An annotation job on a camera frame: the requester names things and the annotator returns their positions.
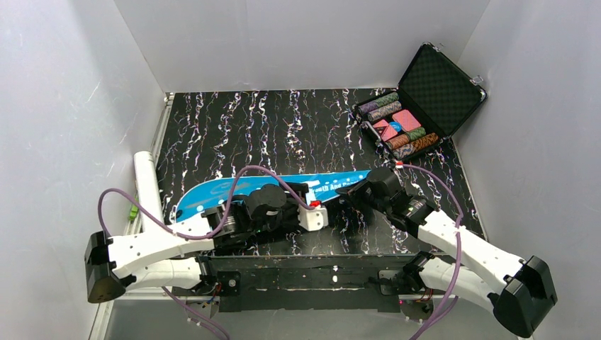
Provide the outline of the silver shuttlecock tube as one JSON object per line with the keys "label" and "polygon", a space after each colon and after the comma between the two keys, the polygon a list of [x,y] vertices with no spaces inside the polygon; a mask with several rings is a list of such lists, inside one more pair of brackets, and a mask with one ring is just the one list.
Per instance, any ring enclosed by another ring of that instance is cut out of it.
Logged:
{"label": "silver shuttlecock tube", "polygon": [[134,154],[133,162],[138,202],[151,216],[163,222],[154,158],[150,152],[141,151]]}

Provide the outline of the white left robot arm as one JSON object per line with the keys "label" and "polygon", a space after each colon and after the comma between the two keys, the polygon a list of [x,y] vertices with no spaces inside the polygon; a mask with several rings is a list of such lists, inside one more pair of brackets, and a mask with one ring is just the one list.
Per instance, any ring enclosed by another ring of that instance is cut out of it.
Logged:
{"label": "white left robot arm", "polygon": [[[196,253],[235,246],[253,234],[237,195],[226,210],[224,203],[197,212],[157,232],[111,237],[93,233],[86,247],[87,300],[108,302],[129,290],[173,286],[206,294],[217,283],[208,261]],[[236,233],[236,229],[247,230]]]}

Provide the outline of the blue racket cover bag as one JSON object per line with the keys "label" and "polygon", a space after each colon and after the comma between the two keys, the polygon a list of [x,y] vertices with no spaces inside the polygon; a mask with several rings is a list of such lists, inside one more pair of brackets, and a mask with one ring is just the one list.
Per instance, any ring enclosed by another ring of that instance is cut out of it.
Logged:
{"label": "blue racket cover bag", "polygon": [[[345,171],[321,174],[281,175],[282,181],[289,186],[300,186],[297,193],[307,204],[313,201],[321,203],[338,196],[336,190],[358,183],[365,179],[368,170]],[[229,194],[232,202],[250,205],[261,204],[263,200],[284,202],[288,190],[272,176],[243,176],[237,182],[233,178],[219,178],[203,182],[187,191],[180,199],[175,210],[175,221],[182,222],[198,213],[226,204]]]}

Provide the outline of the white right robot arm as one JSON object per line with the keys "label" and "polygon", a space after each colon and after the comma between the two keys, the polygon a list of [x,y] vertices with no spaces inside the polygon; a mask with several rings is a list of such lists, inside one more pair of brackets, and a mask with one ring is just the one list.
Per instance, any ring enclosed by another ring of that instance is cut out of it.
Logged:
{"label": "white right robot arm", "polygon": [[558,302],[547,262],[538,256],[523,259],[488,243],[426,197],[408,193],[388,167],[336,192],[353,205],[379,211],[394,227],[455,259],[447,263],[421,251],[399,277],[408,289],[444,290],[468,300],[522,338],[531,337]]}

